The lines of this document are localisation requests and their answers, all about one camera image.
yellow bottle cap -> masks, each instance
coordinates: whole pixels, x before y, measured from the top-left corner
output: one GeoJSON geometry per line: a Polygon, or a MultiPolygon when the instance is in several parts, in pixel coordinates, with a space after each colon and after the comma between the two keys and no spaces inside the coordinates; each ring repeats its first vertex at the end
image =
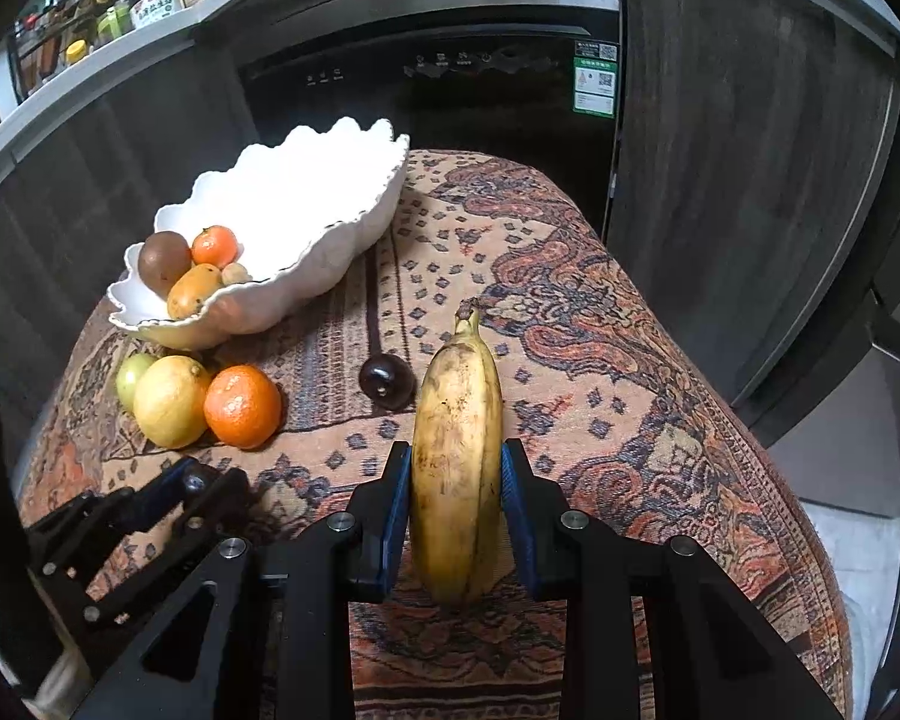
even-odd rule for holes
{"type": "Polygon", "coordinates": [[[67,46],[68,65],[79,62],[84,56],[87,56],[87,42],[85,40],[74,40],[74,42],[67,46]]]}

mandarin orange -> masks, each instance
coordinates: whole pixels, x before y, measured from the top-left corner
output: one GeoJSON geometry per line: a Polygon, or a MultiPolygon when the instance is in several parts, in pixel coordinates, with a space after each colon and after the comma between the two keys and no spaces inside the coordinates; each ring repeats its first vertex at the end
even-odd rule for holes
{"type": "Polygon", "coordinates": [[[237,259],[240,247],[233,230],[214,224],[202,230],[190,246],[190,255],[197,265],[215,265],[221,271],[237,259]]]}
{"type": "Polygon", "coordinates": [[[256,449],[280,424],[276,384],[253,365],[225,368],[210,383],[203,415],[218,439],[237,449],[256,449]]]}

banana stem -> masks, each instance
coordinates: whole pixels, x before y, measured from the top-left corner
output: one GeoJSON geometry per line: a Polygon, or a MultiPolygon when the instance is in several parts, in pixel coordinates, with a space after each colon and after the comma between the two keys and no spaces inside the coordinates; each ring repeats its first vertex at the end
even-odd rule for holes
{"type": "Polygon", "coordinates": [[[457,309],[457,322],[454,326],[454,334],[456,333],[473,333],[480,335],[480,312],[477,306],[480,301],[477,298],[468,298],[461,300],[460,307],[457,309]]]}

table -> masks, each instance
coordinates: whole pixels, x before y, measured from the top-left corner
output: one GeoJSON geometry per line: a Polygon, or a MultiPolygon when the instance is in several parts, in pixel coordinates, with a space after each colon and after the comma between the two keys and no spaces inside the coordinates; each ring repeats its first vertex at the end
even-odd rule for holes
{"type": "MultiPolygon", "coordinates": [[[[361,392],[371,352],[404,357],[418,380],[463,298],[481,299],[505,401],[537,474],[619,533],[688,533],[790,642],[850,714],[850,635],[832,569],[767,454],[660,327],[576,206],[544,175],[469,152],[413,151],[394,223],[333,290],[258,336],[210,355],[259,365],[284,394],[277,437],[244,452],[206,435],[188,453],[247,471],[260,493],[251,537],[293,535],[379,475],[413,407],[387,413],[361,392]]],[[[26,523],[84,488],[140,488],[178,452],[147,442],[113,389],[146,346],[119,333],[104,300],[87,320],[41,430],[21,499],[26,523]]],[[[91,592],[159,551],[169,519],[129,538],[91,592]]],[[[351,605],[360,717],[482,718],[504,707],[556,717],[562,603],[535,604],[514,573],[467,613],[435,607],[405,556],[388,603],[351,605]]],[[[644,664],[646,628],[636,630],[644,664]]],[[[650,707],[650,673],[642,693],[650,707]]]]}

banana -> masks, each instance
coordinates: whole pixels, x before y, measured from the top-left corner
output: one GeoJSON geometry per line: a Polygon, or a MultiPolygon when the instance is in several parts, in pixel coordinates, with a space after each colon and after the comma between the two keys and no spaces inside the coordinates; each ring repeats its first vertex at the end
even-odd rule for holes
{"type": "Polygon", "coordinates": [[[479,326],[477,299],[464,300],[427,367],[413,423],[410,550],[439,604],[466,604],[495,579],[503,399],[479,326]]]}

